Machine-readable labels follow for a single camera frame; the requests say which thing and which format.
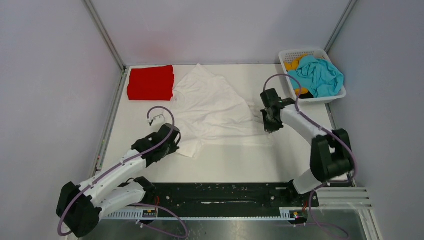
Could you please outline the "white t shirt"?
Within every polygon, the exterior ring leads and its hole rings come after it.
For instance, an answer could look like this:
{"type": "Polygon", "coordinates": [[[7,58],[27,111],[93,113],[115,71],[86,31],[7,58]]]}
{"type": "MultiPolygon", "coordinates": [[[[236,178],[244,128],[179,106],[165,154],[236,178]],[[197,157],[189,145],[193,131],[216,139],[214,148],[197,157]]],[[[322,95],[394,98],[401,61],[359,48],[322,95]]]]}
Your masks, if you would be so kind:
{"type": "Polygon", "coordinates": [[[204,145],[271,145],[255,108],[200,64],[173,88],[170,111],[181,133],[177,153],[185,157],[195,158],[204,145]]]}

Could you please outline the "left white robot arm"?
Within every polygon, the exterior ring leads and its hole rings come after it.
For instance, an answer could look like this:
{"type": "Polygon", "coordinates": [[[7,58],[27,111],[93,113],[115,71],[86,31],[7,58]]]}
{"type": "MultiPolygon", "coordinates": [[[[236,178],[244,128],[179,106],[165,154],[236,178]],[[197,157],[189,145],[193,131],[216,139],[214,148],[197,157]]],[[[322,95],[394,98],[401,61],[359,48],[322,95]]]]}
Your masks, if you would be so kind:
{"type": "Polygon", "coordinates": [[[101,219],[129,205],[154,204],[156,187],[138,174],[179,149],[180,130],[170,123],[138,139],[114,166],[79,183],[68,182],[60,192],[57,233],[81,238],[101,219]]]}

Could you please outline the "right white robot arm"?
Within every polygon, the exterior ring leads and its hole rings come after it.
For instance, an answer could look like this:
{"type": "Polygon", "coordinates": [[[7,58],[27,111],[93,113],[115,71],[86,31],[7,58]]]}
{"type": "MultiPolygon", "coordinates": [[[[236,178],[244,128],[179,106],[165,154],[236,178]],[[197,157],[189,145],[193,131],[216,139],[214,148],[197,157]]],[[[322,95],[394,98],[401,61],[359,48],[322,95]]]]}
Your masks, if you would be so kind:
{"type": "Polygon", "coordinates": [[[261,113],[265,132],[271,134],[288,125],[311,147],[309,169],[291,180],[286,193],[291,205],[301,205],[307,199],[306,193],[354,170],[355,163],[347,131],[342,128],[325,129],[306,116],[295,100],[279,97],[274,88],[264,90],[260,98],[264,105],[261,113]]]}

